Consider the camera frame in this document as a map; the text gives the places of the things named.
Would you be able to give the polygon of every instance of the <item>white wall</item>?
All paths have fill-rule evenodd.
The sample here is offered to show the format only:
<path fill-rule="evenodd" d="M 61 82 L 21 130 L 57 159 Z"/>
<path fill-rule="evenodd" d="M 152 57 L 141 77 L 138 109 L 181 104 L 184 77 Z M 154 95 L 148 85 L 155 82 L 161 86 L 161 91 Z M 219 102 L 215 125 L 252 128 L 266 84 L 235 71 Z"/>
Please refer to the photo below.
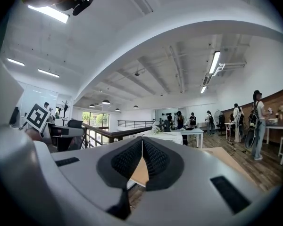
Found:
<path fill-rule="evenodd" d="M 123 121 L 151 121 L 152 118 L 152 109 L 140 110 L 134 109 L 130 111 L 122 111 L 119 120 Z"/>
<path fill-rule="evenodd" d="M 200 89 L 197 93 L 170 94 L 166 96 L 150 96 L 137 98 L 133 102 L 128 102 L 122 105 L 122 112 L 132 111 L 133 106 L 137 105 L 140 109 L 165 109 L 179 108 L 193 105 L 205 105 L 216 103 L 218 101 L 216 93 L 206 92 L 200 94 Z"/>
<path fill-rule="evenodd" d="M 33 73 L 37 73 L 38 71 L 37 72 L 34 71 L 32 74 L 29 74 L 26 71 L 23 71 L 22 73 L 18 73 L 12 69 L 9 69 L 8 71 L 14 77 L 15 80 L 25 84 L 30 84 L 50 91 L 55 91 L 59 94 L 64 94 L 71 97 L 75 95 L 77 92 L 77 88 L 73 86 L 67 86 L 67 81 L 62 81 L 61 78 L 49 77 L 48 79 L 46 78 L 41 79 L 38 78 L 35 74 L 33 74 Z"/>
<path fill-rule="evenodd" d="M 170 109 L 159 109 L 156 110 L 156 121 L 159 121 L 159 119 L 161 118 L 162 121 L 167 120 L 167 115 L 166 113 L 171 113 L 172 114 L 172 118 L 174 119 L 174 113 L 178 112 L 178 108 L 170 108 Z"/>
<path fill-rule="evenodd" d="M 152 111 L 155 109 L 157 110 L 157 121 L 159 121 L 160 118 L 164 120 L 166 119 L 166 116 L 161 116 L 162 113 L 170 112 L 174 118 L 174 112 L 181 110 L 184 113 L 184 116 L 186 116 L 186 119 L 188 119 L 190 114 L 194 112 L 197 117 L 197 122 L 201 123 L 204 122 L 207 110 L 211 111 L 214 116 L 214 113 L 219 109 L 216 93 L 205 93 L 201 95 L 200 91 L 198 94 L 186 93 L 135 99 L 134 102 L 127 103 L 123 105 L 123 107 L 132 108 L 133 105 L 138 105 L 140 109 L 123 110 L 121 112 L 120 120 L 151 121 L 153 119 Z"/>
<path fill-rule="evenodd" d="M 218 90 L 219 108 L 227 110 L 234 104 L 252 102 L 255 90 L 267 97 L 283 89 L 283 44 L 253 37 L 245 53 L 243 70 L 234 71 Z"/>
<path fill-rule="evenodd" d="M 94 112 L 94 113 L 99 113 L 99 111 L 96 110 L 90 110 L 90 109 L 85 109 L 85 108 L 80 108 L 80 107 L 73 107 L 72 109 L 72 118 L 78 121 L 82 121 L 82 114 L 83 111 L 87 112 Z M 101 111 L 100 113 L 105 113 L 109 114 L 109 131 L 115 132 L 117 131 L 117 121 L 120 120 L 120 113 L 113 113 L 113 112 L 105 112 Z"/>

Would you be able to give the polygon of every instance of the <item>jeans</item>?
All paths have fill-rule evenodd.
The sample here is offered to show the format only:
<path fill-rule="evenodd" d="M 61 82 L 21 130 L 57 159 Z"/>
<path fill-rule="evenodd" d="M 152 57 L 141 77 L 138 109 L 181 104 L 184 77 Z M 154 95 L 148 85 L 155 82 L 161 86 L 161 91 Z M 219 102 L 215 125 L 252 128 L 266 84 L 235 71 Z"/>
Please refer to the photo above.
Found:
<path fill-rule="evenodd" d="M 207 134 L 211 134 L 211 125 L 209 122 L 207 122 Z"/>
<path fill-rule="evenodd" d="M 251 155 L 255 159 L 258 159 L 261 156 L 260 152 L 266 127 L 265 120 L 260 120 L 260 122 L 261 124 L 259 125 L 258 130 L 256 131 L 256 138 L 253 144 L 253 149 L 251 150 Z"/>

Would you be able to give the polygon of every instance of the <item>white cloth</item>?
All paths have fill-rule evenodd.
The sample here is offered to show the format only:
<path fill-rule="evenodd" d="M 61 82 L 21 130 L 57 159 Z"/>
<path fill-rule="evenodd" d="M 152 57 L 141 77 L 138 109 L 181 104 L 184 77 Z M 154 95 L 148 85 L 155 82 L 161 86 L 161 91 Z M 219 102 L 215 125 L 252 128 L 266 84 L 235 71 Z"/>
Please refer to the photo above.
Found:
<path fill-rule="evenodd" d="M 235 121 L 235 122 L 239 122 L 239 119 L 240 119 L 241 114 L 244 115 L 242 109 L 241 109 L 241 111 L 239 111 L 238 107 L 237 107 L 237 108 L 234 108 L 233 116 L 234 116 L 234 121 Z"/>
<path fill-rule="evenodd" d="M 207 117 L 206 117 L 206 119 L 205 119 L 205 121 L 206 122 L 209 122 L 209 118 L 211 117 L 211 115 L 210 114 L 207 114 Z"/>
<path fill-rule="evenodd" d="M 262 110 L 264 108 L 264 104 L 262 101 L 259 101 L 257 106 L 258 116 L 260 120 L 265 120 L 264 116 L 262 115 Z"/>

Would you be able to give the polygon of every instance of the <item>ceiling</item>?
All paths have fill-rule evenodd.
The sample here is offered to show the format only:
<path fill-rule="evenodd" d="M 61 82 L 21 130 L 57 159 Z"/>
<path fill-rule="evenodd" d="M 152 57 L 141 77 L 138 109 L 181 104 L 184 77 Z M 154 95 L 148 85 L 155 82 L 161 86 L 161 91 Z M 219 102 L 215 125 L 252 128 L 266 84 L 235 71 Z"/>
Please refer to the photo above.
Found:
<path fill-rule="evenodd" d="M 78 90 L 83 76 L 97 66 L 92 58 L 122 28 L 174 1 L 178 0 L 94 0 L 79 16 L 70 16 L 66 24 L 18 2 L 11 10 L 0 56 L 27 65 L 7 63 L 10 71 L 38 79 L 44 75 L 35 73 L 37 68 L 50 70 L 60 75 L 58 83 Z M 77 105 L 108 99 L 114 108 L 135 98 L 200 91 L 214 51 L 221 51 L 220 63 L 243 64 L 250 40 L 249 35 L 227 33 L 159 46 L 88 88 Z M 209 89 L 216 90 L 230 75 L 231 70 L 218 73 L 211 78 Z"/>

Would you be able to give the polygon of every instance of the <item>railing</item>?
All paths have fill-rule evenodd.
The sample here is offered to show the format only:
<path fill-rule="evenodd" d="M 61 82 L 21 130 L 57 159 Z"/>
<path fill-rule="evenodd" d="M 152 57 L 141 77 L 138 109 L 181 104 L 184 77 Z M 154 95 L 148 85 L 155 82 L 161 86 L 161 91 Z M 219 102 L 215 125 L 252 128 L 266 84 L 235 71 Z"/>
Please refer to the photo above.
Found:
<path fill-rule="evenodd" d="M 152 121 L 117 121 L 118 126 L 130 128 L 145 128 L 153 125 Z"/>
<path fill-rule="evenodd" d="M 114 139 L 117 140 L 123 140 L 123 137 L 126 136 L 130 136 L 130 135 L 135 135 L 147 130 L 151 130 L 152 126 L 149 127 L 144 127 L 144 128 L 138 128 L 138 129 L 132 129 L 132 130 L 124 130 L 124 131 L 117 131 L 117 132 L 110 132 L 110 131 L 106 131 L 104 129 L 107 129 L 106 127 L 94 127 L 94 126 L 90 126 L 88 124 L 82 123 L 82 125 L 85 127 L 84 128 L 84 135 L 83 135 L 83 145 L 85 146 L 85 148 L 90 148 L 90 147 L 95 147 L 97 145 L 103 145 L 102 142 L 100 142 L 99 140 L 96 139 L 96 135 L 100 134 L 103 137 L 107 137 L 108 138 L 108 142 L 109 143 L 113 143 Z M 94 131 L 95 132 L 95 138 L 92 137 L 88 131 Z M 90 139 L 93 140 L 95 142 L 95 145 L 92 145 L 90 143 Z"/>

